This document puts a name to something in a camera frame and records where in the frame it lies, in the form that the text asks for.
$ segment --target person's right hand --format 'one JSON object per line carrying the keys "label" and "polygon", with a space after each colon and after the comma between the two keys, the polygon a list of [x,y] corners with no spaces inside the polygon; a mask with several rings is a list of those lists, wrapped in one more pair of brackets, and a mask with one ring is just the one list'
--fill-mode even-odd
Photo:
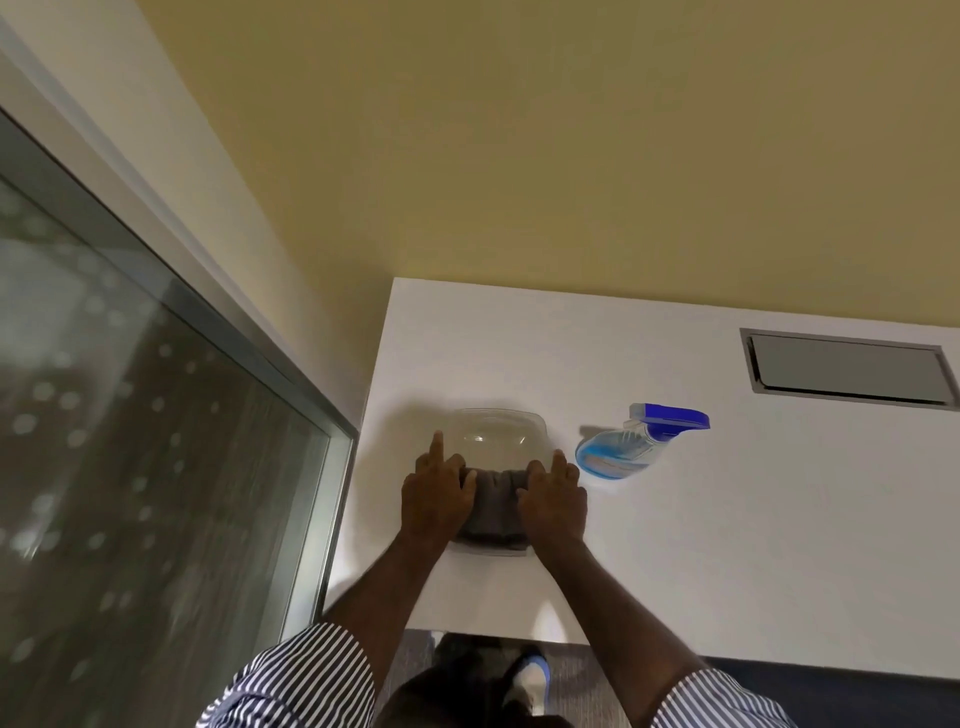
{"label": "person's right hand", "polygon": [[527,487],[516,491],[520,522],[542,561],[581,544],[587,526],[587,491],[577,483],[580,470],[554,450],[548,473],[539,460],[527,466]]}

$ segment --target shoe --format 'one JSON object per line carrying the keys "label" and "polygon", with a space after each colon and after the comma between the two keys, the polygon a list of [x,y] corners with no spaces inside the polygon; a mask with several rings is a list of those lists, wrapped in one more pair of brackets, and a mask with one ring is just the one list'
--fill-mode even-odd
{"label": "shoe", "polygon": [[504,705],[516,701],[526,706],[531,716],[542,716],[546,713],[550,666],[539,649],[527,647],[504,677],[510,681],[510,687],[503,698]]}

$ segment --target metal frame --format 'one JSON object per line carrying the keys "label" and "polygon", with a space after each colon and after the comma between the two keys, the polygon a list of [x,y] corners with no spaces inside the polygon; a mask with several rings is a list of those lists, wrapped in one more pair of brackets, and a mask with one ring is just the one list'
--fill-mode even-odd
{"label": "metal frame", "polygon": [[0,175],[328,436],[319,480],[305,480],[295,493],[256,646],[295,634],[323,607],[356,428],[171,231],[171,220],[144,202],[143,190],[131,189],[2,54],[0,87]]}
{"label": "metal frame", "polygon": [[[773,389],[767,387],[760,381],[760,374],[756,367],[756,357],[753,346],[750,342],[751,336],[781,336],[790,339],[813,339],[815,341],[841,341],[847,344],[870,344],[874,346],[899,347],[901,349],[921,349],[925,352],[933,352],[940,363],[940,368],[947,380],[950,393],[953,395],[953,404],[937,404],[935,402],[923,401],[904,401],[894,400],[884,397],[857,397],[853,395],[829,395],[821,392],[802,392],[787,389]],[[750,375],[750,385],[755,392],[761,395],[782,395],[784,397],[806,397],[814,400],[840,400],[840,401],[859,401],[871,404],[892,404],[897,407],[920,407],[923,409],[942,409],[951,412],[960,411],[960,388],[957,387],[957,380],[950,369],[947,356],[944,354],[943,347],[937,344],[913,344],[905,341],[884,341],[881,339],[854,339],[849,336],[822,336],[811,333],[794,333],[792,331],[772,331],[759,328],[742,328],[740,330],[740,341],[743,344],[743,353],[747,358],[747,372]]]}

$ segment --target striped shirt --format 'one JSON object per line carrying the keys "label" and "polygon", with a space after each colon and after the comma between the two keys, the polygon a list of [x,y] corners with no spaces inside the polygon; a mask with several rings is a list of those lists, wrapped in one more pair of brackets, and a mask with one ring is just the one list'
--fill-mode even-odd
{"label": "striped shirt", "polygon": [[[197,728],[366,728],[374,698],[357,641],[336,624],[315,624],[240,670]],[[687,675],[660,704],[653,726],[795,728],[780,705],[718,669]]]}

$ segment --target white countertop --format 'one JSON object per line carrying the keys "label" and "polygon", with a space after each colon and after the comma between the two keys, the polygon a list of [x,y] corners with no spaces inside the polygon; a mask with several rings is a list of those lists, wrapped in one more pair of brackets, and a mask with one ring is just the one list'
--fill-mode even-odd
{"label": "white countertop", "polygon": [[[740,328],[939,344],[960,330],[397,279],[327,601],[399,528],[457,407],[540,414],[569,457],[631,402],[701,409],[647,472],[585,476],[597,558],[696,651],[960,678],[960,413],[752,391]],[[535,557],[448,551],[410,627],[585,641]]]}

